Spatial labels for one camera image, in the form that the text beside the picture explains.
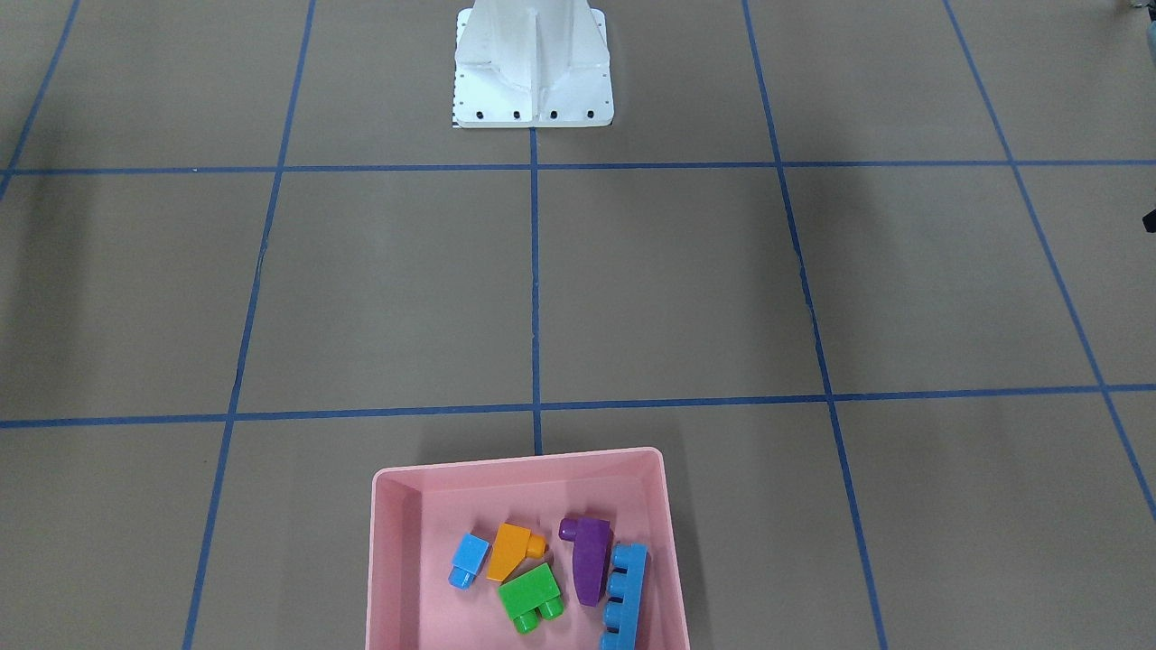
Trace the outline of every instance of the long blue block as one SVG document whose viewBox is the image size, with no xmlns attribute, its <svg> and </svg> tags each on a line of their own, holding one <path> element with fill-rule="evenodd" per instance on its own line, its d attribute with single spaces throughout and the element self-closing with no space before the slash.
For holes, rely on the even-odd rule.
<svg viewBox="0 0 1156 650">
<path fill-rule="evenodd" d="M 450 571 L 450 584 L 458 589 L 469 589 L 474 578 L 482 570 L 482 560 L 490 549 L 490 542 L 480 537 L 466 533 L 453 554 L 453 570 Z"/>
<path fill-rule="evenodd" d="M 646 545 L 617 544 L 610 556 L 614 570 L 606 582 L 610 599 L 602 612 L 607 631 L 602 633 L 600 650 L 635 650 L 638 636 L 638 614 L 643 604 L 643 578 L 646 576 Z"/>
</svg>

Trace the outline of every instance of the orange block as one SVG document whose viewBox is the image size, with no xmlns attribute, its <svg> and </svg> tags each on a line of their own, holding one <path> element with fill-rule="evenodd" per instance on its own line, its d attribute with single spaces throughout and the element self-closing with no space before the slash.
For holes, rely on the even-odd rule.
<svg viewBox="0 0 1156 650">
<path fill-rule="evenodd" d="M 529 532 L 529 529 L 513 524 L 498 526 L 498 534 L 490 548 L 490 568 L 486 577 L 503 582 L 526 557 L 541 557 L 546 554 L 546 538 Z"/>
</svg>

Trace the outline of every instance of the white metal plate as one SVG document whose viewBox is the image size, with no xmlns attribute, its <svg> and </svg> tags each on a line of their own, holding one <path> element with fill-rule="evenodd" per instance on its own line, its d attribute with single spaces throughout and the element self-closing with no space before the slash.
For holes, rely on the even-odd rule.
<svg viewBox="0 0 1156 650">
<path fill-rule="evenodd" d="M 472 8 L 458 14 L 455 43 L 469 22 Z M 606 14 L 591 9 L 602 43 Z M 542 110 L 532 115 L 532 97 L 503 83 L 490 69 L 454 67 L 454 128 L 528 128 L 608 126 L 614 120 L 614 94 L 608 68 L 576 68 L 542 94 Z"/>
</svg>

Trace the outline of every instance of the blue tape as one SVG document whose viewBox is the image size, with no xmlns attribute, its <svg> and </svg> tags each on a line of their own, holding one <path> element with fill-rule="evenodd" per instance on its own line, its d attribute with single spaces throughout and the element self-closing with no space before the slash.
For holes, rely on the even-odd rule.
<svg viewBox="0 0 1156 650">
<path fill-rule="evenodd" d="M 538 130 L 529 130 L 529 269 L 531 269 L 531 386 L 534 400 L 534 453 L 544 453 L 542 444 L 542 354 L 541 354 L 541 301 L 538 246 Z"/>
<path fill-rule="evenodd" d="M 995 115 L 995 106 L 992 104 L 992 99 L 987 94 L 987 88 L 984 86 L 984 80 L 979 75 L 979 68 L 976 66 L 976 60 L 971 56 L 971 49 L 968 46 L 968 39 L 963 36 L 963 29 L 959 27 L 959 21 L 955 15 L 955 10 L 951 8 L 951 1 L 942 0 L 942 2 L 944 10 L 947 10 L 948 19 L 951 21 L 951 28 L 955 30 L 956 38 L 959 40 L 959 47 L 963 49 L 963 56 L 968 61 L 968 67 L 971 68 L 971 75 L 976 81 L 976 87 L 979 89 L 979 94 L 984 98 L 984 105 L 987 108 L 987 115 L 992 120 L 992 126 L 995 127 L 995 133 L 999 135 L 1000 145 L 1003 147 L 1003 153 L 1007 156 L 1008 162 L 1011 164 L 1011 173 L 1015 176 L 1016 185 L 1020 187 L 1020 195 L 1023 198 L 1024 206 L 1028 208 L 1028 215 L 1031 219 L 1032 227 L 1036 229 L 1036 237 L 1039 239 L 1039 246 L 1044 251 L 1044 257 L 1047 259 L 1047 266 L 1051 268 L 1052 276 L 1055 279 L 1055 285 L 1059 287 L 1060 295 L 1064 297 L 1064 304 L 1068 310 L 1072 325 L 1075 327 L 1076 335 L 1080 338 L 1080 345 L 1083 347 L 1084 355 L 1088 357 L 1088 364 L 1091 367 L 1092 375 L 1096 377 L 1096 385 L 1104 398 L 1104 406 L 1107 407 L 1107 412 L 1112 418 L 1112 424 L 1116 427 L 1116 434 L 1120 438 L 1120 444 L 1124 446 L 1125 455 L 1128 458 L 1128 464 L 1132 466 L 1132 473 L 1136 478 L 1140 493 L 1143 496 L 1144 502 L 1148 504 L 1148 512 L 1153 520 L 1156 522 L 1156 498 L 1154 498 L 1153 490 L 1148 485 L 1148 479 L 1144 477 L 1143 470 L 1136 460 L 1135 451 L 1132 448 L 1132 441 L 1128 440 L 1128 434 L 1124 429 L 1124 423 L 1120 421 L 1120 418 L 1116 412 L 1116 404 L 1112 401 L 1111 391 L 1104 381 L 1104 375 L 1101 372 L 1099 363 L 1096 361 L 1096 355 L 1092 353 L 1091 344 L 1088 341 L 1088 335 L 1085 334 L 1083 325 L 1080 322 L 1080 315 L 1076 312 L 1076 306 L 1072 301 L 1072 295 L 1068 293 L 1068 287 L 1064 282 L 1064 275 L 1060 273 L 1060 267 L 1055 261 L 1055 256 L 1052 254 L 1052 246 L 1047 243 L 1047 236 L 1044 234 L 1044 228 L 1040 224 L 1039 215 L 1036 213 L 1036 206 L 1031 200 L 1031 194 L 1028 192 L 1028 186 L 1023 182 L 1023 175 L 1020 172 L 1020 165 L 1016 162 L 1015 156 L 1011 155 L 1011 147 L 1008 145 L 1007 136 L 1003 133 L 1003 127 L 1000 125 L 1000 119 Z"/>
<path fill-rule="evenodd" d="M 273 229 L 273 217 L 277 209 L 277 197 L 281 192 L 281 178 L 289 150 L 289 138 L 292 133 L 292 119 L 297 109 L 297 97 L 301 93 L 301 80 L 305 72 L 305 56 L 309 52 L 309 38 L 313 27 L 313 12 L 317 0 L 309 0 L 305 13 L 305 27 L 301 37 L 301 50 L 297 53 L 297 68 L 294 73 L 292 90 L 289 94 L 289 108 L 286 111 L 284 127 L 281 133 L 281 149 L 277 154 L 277 171 L 273 176 L 273 187 L 269 191 L 269 205 L 265 213 L 265 228 L 261 231 L 261 245 L 257 254 L 257 268 L 253 272 L 253 286 L 249 295 L 249 309 L 245 313 L 245 328 L 240 337 L 240 349 L 237 353 L 237 375 L 229 397 L 229 419 L 221 435 L 221 452 L 217 457 L 216 473 L 213 479 L 213 494 L 209 498 L 209 510 L 205 520 L 205 537 L 201 540 L 201 553 L 197 562 L 197 577 L 193 582 L 193 593 L 188 603 L 188 618 L 185 621 L 183 650 L 192 650 L 193 636 L 197 633 L 197 618 L 200 613 L 201 593 L 205 590 L 205 575 L 208 571 L 209 552 L 213 547 L 213 532 L 216 527 L 217 509 L 221 504 L 221 490 L 224 485 L 225 467 L 229 463 L 229 445 L 232 441 L 234 415 L 240 401 L 240 387 L 245 377 L 245 362 L 249 356 L 249 344 L 253 333 L 253 320 L 257 316 L 257 301 L 261 291 L 261 271 L 265 266 L 265 253 L 269 248 L 269 232 Z"/>
<path fill-rule="evenodd" d="M 1156 384 L 1114 384 L 1110 392 L 1156 392 Z M 1048 394 L 1098 393 L 1101 387 L 1087 386 L 1028 386 L 1020 389 L 962 389 L 941 391 L 896 391 L 880 393 L 832 393 L 833 401 L 899 401 L 921 399 L 962 399 Z M 817 404 L 828 400 L 825 394 L 784 394 L 749 397 L 699 397 L 667 399 L 615 399 L 587 401 L 543 401 L 539 411 L 609 411 L 623 408 L 683 408 L 712 406 L 755 406 L 770 404 Z M 385 408 L 336 408 L 318 411 L 254 411 L 234 415 L 227 413 L 193 413 L 177 415 L 123 415 L 108 418 L 59 418 L 44 420 L 0 420 L 0 429 L 39 429 L 58 427 L 103 427 L 133 424 L 180 424 L 191 422 L 269 422 L 282 420 L 327 420 L 349 418 L 405 418 L 425 415 L 460 415 L 470 413 L 532 413 L 533 402 L 474 404 L 452 406 L 400 406 Z"/>
<path fill-rule="evenodd" d="M 49 69 L 44 72 L 44 79 L 40 80 L 40 87 L 36 90 L 36 98 L 32 99 L 32 108 L 28 111 L 28 117 L 24 118 L 24 126 L 20 130 L 20 138 L 16 140 L 16 147 L 12 150 L 12 157 L 8 158 L 8 171 L 16 169 L 20 164 L 20 157 L 24 154 L 24 147 L 28 145 L 28 136 L 32 133 L 32 124 L 36 121 L 36 116 L 40 112 L 40 104 L 44 103 L 44 96 L 49 91 L 49 83 L 52 82 L 52 75 L 57 73 L 57 66 L 60 64 L 60 56 L 65 51 L 65 44 L 68 43 L 68 36 L 72 34 L 73 24 L 76 22 L 76 12 L 80 10 L 80 0 L 73 0 L 72 7 L 68 8 L 68 17 L 65 19 L 65 27 L 60 31 L 60 39 L 57 40 L 57 49 L 52 51 L 52 60 L 49 61 Z M 12 183 L 13 175 L 5 173 L 3 178 L 0 179 L 0 201 L 3 200 L 5 194 L 8 192 L 8 185 Z"/>
<path fill-rule="evenodd" d="M 784 161 L 787 169 L 828 168 L 943 168 L 943 167 L 1009 167 L 1008 161 Z M 1015 161 L 1018 167 L 1156 167 L 1156 158 L 1121 160 L 1032 160 Z M 540 163 L 539 170 L 630 170 L 630 169 L 770 169 L 773 161 L 762 162 L 638 162 L 638 163 Z M 138 176 L 138 175 L 207 175 L 207 173 L 348 173 L 348 172 L 402 172 L 402 171 L 527 171 L 529 164 L 296 164 L 296 165 L 206 165 L 206 167 L 110 167 L 110 168 L 59 168 L 59 169 L 6 169 L 5 177 L 12 176 Z"/>
<path fill-rule="evenodd" d="M 843 486 L 847 494 L 847 508 L 851 511 L 851 523 L 855 533 L 855 542 L 859 547 L 859 560 L 862 566 L 864 582 L 867 585 L 867 598 L 870 603 L 872 618 L 875 622 L 875 636 L 879 641 L 880 650 L 887 650 L 887 629 L 883 625 L 883 614 L 879 604 L 879 596 L 875 590 L 875 575 L 872 569 L 870 554 L 867 549 L 867 539 L 864 535 L 862 520 L 859 515 L 859 500 L 855 496 L 854 481 L 851 477 L 851 464 L 847 461 L 847 451 L 843 444 L 843 431 L 839 426 L 838 412 L 831 390 L 831 377 L 827 367 L 827 355 L 823 352 L 823 338 L 820 333 L 818 317 L 815 313 L 815 303 L 810 293 L 810 282 L 807 279 L 807 263 L 802 253 L 802 245 L 799 241 L 799 230 L 795 226 L 794 208 L 791 205 L 791 192 L 787 187 L 786 172 L 783 165 L 783 155 L 779 152 L 778 133 L 775 130 L 775 113 L 771 111 L 771 101 L 766 91 L 766 80 L 763 74 L 763 64 L 758 54 L 758 42 L 755 38 L 755 27 L 750 19 L 750 5 L 742 0 L 743 19 L 747 22 L 747 37 L 750 42 L 750 56 L 755 62 L 755 75 L 758 79 L 758 93 L 763 99 L 763 113 L 766 117 L 766 131 L 771 140 L 771 150 L 775 154 L 776 171 L 779 176 L 779 190 L 783 193 L 783 207 L 787 215 L 787 227 L 791 230 L 791 245 L 794 248 L 795 257 L 799 258 L 799 280 L 802 285 L 803 300 L 807 311 L 810 315 L 812 331 L 815 337 L 815 356 L 818 360 L 820 375 L 823 378 L 824 400 L 828 406 L 828 414 L 831 420 L 831 430 L 835 435 L 835 446 L 839 456 L 839 467 L 843 471 Z"/>
</svg>

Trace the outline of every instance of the purple block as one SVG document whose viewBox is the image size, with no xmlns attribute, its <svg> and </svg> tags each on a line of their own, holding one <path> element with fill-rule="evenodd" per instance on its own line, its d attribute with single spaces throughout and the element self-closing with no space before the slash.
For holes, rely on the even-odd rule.
<svg viewBox="0 0 1156 650">
<path fill-rule="evenodd" d="M 606 567 L 610 557 L 610 522 L 581 517 L 565 518 L 558 525 L 558 537 L 575 542 L 573 576 L 578 601 L 598 606 L 606 589 Z"/>
</svg>

